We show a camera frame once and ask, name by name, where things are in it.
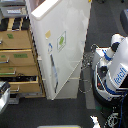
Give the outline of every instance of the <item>wooden cabinet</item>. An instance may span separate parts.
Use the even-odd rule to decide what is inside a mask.
[[[45,97],[31,32],[20,29],[12,31],[10,28],[13,21],[9,19],[7,31],[0,32],[0,80],[8,80],[11,85],[11,94]],[[29,80],[27,77],[36,77],[36,79]]]

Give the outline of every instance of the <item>cabinet drawer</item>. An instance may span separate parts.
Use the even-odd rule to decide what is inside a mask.
[[[0,49],[29,49],[31,48],[28,31],[0,32]]]
[[[38,77],[36,81],[29,82],[9,82],[11,93],[31,93],[40,92]]]
[[[35,65],[32,50],[0,50],[0,67]]]
[[[25,67],[1,67],[0,77],[37,76],[36,65]]]

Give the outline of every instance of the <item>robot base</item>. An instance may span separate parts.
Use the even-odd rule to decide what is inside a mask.
[[[105,107],[115,107],[118,105],[118,101],[116,99],[112,99],[111,101],[107,101],[104,99],[97,91],[95,87],[95,80],[94,80],[94,71],[91,71],[91,78],[92,78],[92,89],[93,89],[93,94],[96,100],[103,106]]]

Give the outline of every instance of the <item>drawer handle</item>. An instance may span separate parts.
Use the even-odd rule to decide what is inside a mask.
[[[9,62],[9,59],[7,59],[7,61],[0,62],[0,64],[5,64],[5,63],[8,63],[8,62]]]
[[[15,75],[16,71],[12,72],[12,73],[0,73],[0,75]]]
[[[19,92],[20,90],[20,87],[18,86],[18,89],[17,90],[10,90],[11,92]]]

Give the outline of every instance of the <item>floor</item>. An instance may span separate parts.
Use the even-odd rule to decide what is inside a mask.
[[[120,0],[105,0],[104,4],[99,4],[99,1],[93,0],[92,3],[85,54],[90,54],[92,44],[99,47],[110,46],[111,36],[115,33],[126,36],[120,23],[120,12],[128,8],[128,0],[124,3]],[[81,78],[90,80],[87,72],[83,70]],[[83,81],[80,81],[80,86],[85,87],[85,91],[89,88],[86,88],[87,82]],[[79,91],[77,99],[50,101],[46,98],[23,98],[19,105],[8,105],[0,115],[0,128],[37,128],[43,125],[79,125],[93,128],[90,116],[97,116],[103,128],[106,120],[100,110],[96,109],[92,91],[86,94]]]

